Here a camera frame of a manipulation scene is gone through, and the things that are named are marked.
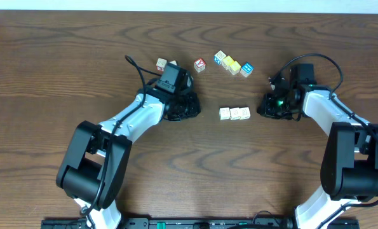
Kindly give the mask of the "green Z white block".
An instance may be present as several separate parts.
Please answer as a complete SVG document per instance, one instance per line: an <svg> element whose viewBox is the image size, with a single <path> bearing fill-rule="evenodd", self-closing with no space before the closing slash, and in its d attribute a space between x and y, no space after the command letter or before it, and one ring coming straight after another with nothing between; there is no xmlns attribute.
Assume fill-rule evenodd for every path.
<svg viewBox="0 0 378 229"><path fill-rule="evenodd" d="M219 117L220 120L229 120L231 118L230 108L220 108Z"/></svg>

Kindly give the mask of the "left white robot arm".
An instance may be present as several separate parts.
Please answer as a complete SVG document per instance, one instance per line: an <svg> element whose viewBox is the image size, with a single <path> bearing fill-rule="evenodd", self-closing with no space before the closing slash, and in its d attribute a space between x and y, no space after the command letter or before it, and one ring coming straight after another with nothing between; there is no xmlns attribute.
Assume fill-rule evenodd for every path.
<svg viewBox="0 0 378 229"><path fill-rule="evenodd" d="M117 228L115 198L125 177L132 144L162 120L198 116L200 105L190 72L167 64L163 74L144 82L134 101L98 124L81 122L58 170L56 184L74 199L87 228Z"/></svg>

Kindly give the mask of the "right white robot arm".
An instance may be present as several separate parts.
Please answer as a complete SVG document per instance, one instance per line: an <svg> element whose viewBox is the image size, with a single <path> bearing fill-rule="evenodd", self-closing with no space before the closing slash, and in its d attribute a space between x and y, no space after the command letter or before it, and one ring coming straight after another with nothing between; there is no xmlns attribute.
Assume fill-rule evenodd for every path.
<svg viewBox="0 0 378 229"><path fill-rule="evenodd" d="M320 169L320 186L287 228L328 228L352 207L378 205L378 124L357 116L334 89L317 84L312 64L296 64L286 80L277 73L269 80L258 114L275 120L308 117L326 133L327 145Z"/></svg>

